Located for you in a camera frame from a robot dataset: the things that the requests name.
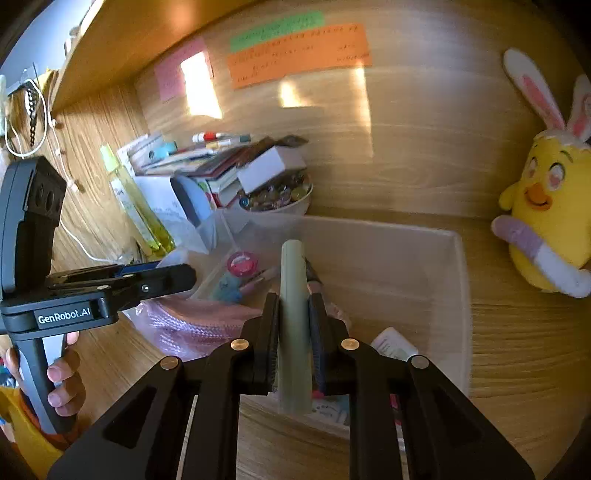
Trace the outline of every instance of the white wall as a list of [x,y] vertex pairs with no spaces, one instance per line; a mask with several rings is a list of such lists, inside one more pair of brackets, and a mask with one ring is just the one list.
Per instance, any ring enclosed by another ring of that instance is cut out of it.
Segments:
[[64,42],[70,29],[80,23],[90,3],[91,0],[54,0],[33,20],[0,67],[0,74],[6,76],[9,87],[19,82],[22,71],[33,63],[39,74],[62,66],[66,59]]

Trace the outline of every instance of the pink bag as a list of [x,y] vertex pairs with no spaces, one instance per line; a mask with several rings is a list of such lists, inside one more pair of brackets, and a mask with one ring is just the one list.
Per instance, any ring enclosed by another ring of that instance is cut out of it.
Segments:
[[173,296],[146,300],[124,312],[134,326],[164,355],[184,362],[209,355],[218,346],[240,337],[242,325],[260,310],[210,300]]

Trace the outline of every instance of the plush toy eye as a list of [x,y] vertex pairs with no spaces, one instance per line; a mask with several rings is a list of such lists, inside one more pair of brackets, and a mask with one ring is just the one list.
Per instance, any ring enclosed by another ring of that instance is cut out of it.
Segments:
[[548,189],[558,190],[564,181],[566,170],[562,163],[552,163],[548,171]]
[[531,160],[528,163],[527,168],[525,170],[526,175],[529,178],[533,178],[537,168],[538,168],[538,159],[535,157],[531,157]]

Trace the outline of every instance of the plush toy beak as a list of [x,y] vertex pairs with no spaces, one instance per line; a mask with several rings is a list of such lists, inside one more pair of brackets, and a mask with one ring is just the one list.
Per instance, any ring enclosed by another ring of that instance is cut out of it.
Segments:
[[534,183],[525,189],[525,201],[534,210],[545,211],[552,207],[552,197],[546,195],[540,182]]

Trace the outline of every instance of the bunny ears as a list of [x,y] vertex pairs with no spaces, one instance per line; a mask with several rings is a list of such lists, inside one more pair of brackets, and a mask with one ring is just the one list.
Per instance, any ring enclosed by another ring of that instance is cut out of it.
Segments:
[[591,82],[586,75],[580,75],[574,84],[573,107],[565,125],[546,80],[531,58],[510,48],[503,55],[503,66],[548,129],[566,130],[583,142],[591,137]]

